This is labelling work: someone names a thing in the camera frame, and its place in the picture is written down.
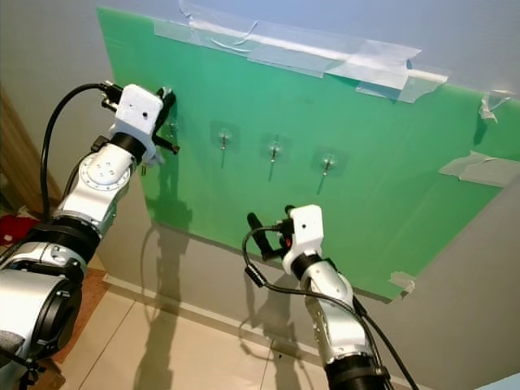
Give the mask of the long white tape strip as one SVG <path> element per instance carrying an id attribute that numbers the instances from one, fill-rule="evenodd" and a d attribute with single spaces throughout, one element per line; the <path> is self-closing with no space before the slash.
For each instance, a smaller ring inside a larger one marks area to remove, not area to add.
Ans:
<path id="1" fill-rule="evenodd" d="M 341 52 L 343 55 L 342 60 L 356 51 L 363 41 L 369 40 L 369 38 L 342 36 L 342 34 L 294 27 L 274 22 L 259 21 L 259 19 L 241 18 L 241 16 L 230 14 L 230 12 L 213 10 L 213 8 L 196 2 L 190 2 L 189 0 L 179 0 L 179 11 L 181 11 L 181 14 L 185 16 L 187 22 L 205 21 L 212 24 L 219 24 L 220 26 L 235 29 L 237 31 L 246 31 L 249 29 L 249 26 L 258 22 L 259 27 L 256 30 L 256 33 L 259 34 L 259 36 L 281 38 L 281 40 L 301 42 L 308 46 Z M 447 81 L 447 76 L 445 74 L 416 70 L 416 68 L 412 66 L 413 59 L 414 57 L 409 61 L 409 68 L 411 68 L 411 75 L 413 77 L 421 78 L 433 85 L 442 85 L 442 83 Z"/>

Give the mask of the small clear tape piece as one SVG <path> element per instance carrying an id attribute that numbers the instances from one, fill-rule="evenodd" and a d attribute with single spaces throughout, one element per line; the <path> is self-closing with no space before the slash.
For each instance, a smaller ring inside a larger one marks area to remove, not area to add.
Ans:
<path id="1" fill-rule="evenodd" d="M 391 284 L 394 284 L 397 287 L 400 287 L 401 297 L 409 296 L 417 286 L 415 276 L 408 274 L 408 272 L 404 271 L 394 271 L 391 272 L 388 281 Z"/>

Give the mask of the red cloth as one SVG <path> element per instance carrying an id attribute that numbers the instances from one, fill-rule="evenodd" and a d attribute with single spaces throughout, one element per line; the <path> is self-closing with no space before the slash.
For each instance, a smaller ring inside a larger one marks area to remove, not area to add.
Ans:
<path id="1" fill-rule="evenodd" d="M 0 245 L 15 244 L 21 241 L 40 220 L 32 216 L 4 214 L 0 218 Z"/>

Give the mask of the clear packing tape strip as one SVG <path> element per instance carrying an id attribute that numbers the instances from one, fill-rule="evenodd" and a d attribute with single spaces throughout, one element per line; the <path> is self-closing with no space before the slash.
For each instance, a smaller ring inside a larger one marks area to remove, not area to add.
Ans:
<path id="1" fill-rule="evenodd" d="M 245 57 L 249 62 L 283 68 L 308 76 L 322 78 L 342 54 L 334 50 L 313 47 L 283 38 L 259 36 L 255 22 L 246 31 L 237 31 L 205 21 L 182 24 L 165 19 L 153 19 L 156 36 L 168 40 L 187 42 L 197 47 L 211 48 Z"/>
<path id="2" fill-rule="evenodd" d="M 415 102 L 430 92 L 430 82 L 411 75 L 410 60 L 420 52 L 420 49 L 394 42 L 365 40 L 356 51 L 326 72 L 359 81 L 362 92 Z"/>

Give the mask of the white tape patch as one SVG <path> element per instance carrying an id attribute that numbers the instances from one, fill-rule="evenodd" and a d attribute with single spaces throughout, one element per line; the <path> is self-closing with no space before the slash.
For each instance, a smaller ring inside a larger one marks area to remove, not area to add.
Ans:
<path id="1" fill-rule="evenodd" d="M 456 158 L 438 170 L 460 181 L 493 187 L 508 187 L 520 178 L 520 161 L 495 158 L 475 151 Z"/>

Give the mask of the crumpled white tape piece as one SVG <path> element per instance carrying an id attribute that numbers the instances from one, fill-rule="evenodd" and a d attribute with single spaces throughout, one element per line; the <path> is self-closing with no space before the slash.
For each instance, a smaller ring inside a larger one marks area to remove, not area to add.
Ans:
<path id="1" fill-rule="evenodd" d="M 480 98 L 479 105 L 479 118 L 482 120 L 490 120 L 492 123 L 497 123 L 498 118 L 495 115 L 495 111 L 502 104 L 508 102 L 516 96 L 516 93 L 510 92 L 510 90 L 490 90 L 490 92 L 484 93 Z"/>

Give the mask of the light wooden door panel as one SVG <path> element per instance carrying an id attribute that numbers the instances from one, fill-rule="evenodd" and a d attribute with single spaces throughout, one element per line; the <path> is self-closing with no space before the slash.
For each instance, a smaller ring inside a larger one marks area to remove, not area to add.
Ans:
<path id="1" fill-rule="evenodd" d="M 23 120 L 3 88 L 0 89 L 0 163 L 6 179 L 5 197 L 15 206 L 26 206 L 31 215 L 44 214 L 40 190 L 40 152 L 31 141 Z"/>

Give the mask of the brown floor mat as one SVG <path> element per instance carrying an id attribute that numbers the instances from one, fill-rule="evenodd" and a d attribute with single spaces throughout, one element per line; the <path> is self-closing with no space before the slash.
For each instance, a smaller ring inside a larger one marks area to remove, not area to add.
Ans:
<path id="1" fill-rule="evenodd" d="M 88 269 L 88 274 L 85 276 L 82 284 L 82 301 L 73 327 L 73 336 L 71 336 L 67 345 L 53 357 L 53 361 L 56 364 L 63 364 L 64 360 L 67 360 L 68 354 L 71 353 L 79 338 L 81 338 L 90 316 L 96 311 L 102 298 L 107 293 L 108 283 L 105 282 L 105 276 L 107 276 L 107 271 L 105 270 L 99 270 L 99 268 Z"/>

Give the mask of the clear adhesive metal hook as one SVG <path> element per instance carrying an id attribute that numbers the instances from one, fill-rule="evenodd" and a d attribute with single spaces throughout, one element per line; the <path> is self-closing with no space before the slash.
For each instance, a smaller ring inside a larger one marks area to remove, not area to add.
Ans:
<path id="1" fill-rule="evenodd" d="M 226 120 L 211 120 L 210 132 L 212 144 L 219 151 L 219 168 L 223 170 L 229 156 L 237 153 L 239 148 L 239 126 Z"/>
<path id="2" fill-rule="evenodd" d="M 316 149 L 312 157 L 312 167 L 318 174 L 317 186 L 315 190 L 316 196 L 322 193 L 324 183 L 328 176 L 341 164 L 342 153 L 338 149 L 320 148 Z"/>
<path id="3" fill-rule="evenodd" d="M 170 120 L 170 122 L 166 123 L 166 140 L 170 142 L 170 150 L 174 154 L 177 154 L 180 149 L 177 134 L 177 123 L 175 122 L 175 120 Z"/>
<path id="4" fill-rule="evenodd" d="M 291 145 L 290 138 L 286 135 L 267 133 L 263 135 L 264 156 L 268 161 L 267 181 L 274 181 L 275 172 L 278 171 L 281 160 Z"/>

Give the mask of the green board with hooks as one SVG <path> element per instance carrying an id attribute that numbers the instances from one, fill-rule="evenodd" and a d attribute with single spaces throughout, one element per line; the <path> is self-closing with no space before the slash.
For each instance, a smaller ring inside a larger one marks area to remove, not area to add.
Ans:
<path id="1" fill-rule="evenodd" d="M 155 222 L 238 246 L 246 216 L 282 218 L 286 205 L 319 205 L 323 250 L 353 286 L 394 298 L 394 271 L 417 276 L 502 187 L 460 181 L 438 170 L 475 151 L 520 161 L 520 102 L 479 118 L 482 93 L 443 85 L 398 101 L 338 76 L 318 78 L 245 57 L 156 36 L 152 18 L 100 6 L 116 81 L 177 96 L 170 120 L 180 152 L 142 179 Z M 211 120 L 239 126 L 239 148 L 219 168 Z M 272 182 L 262 138 L 291 145 Z M 316 149 L 342 153 L 315 194 Z"/>

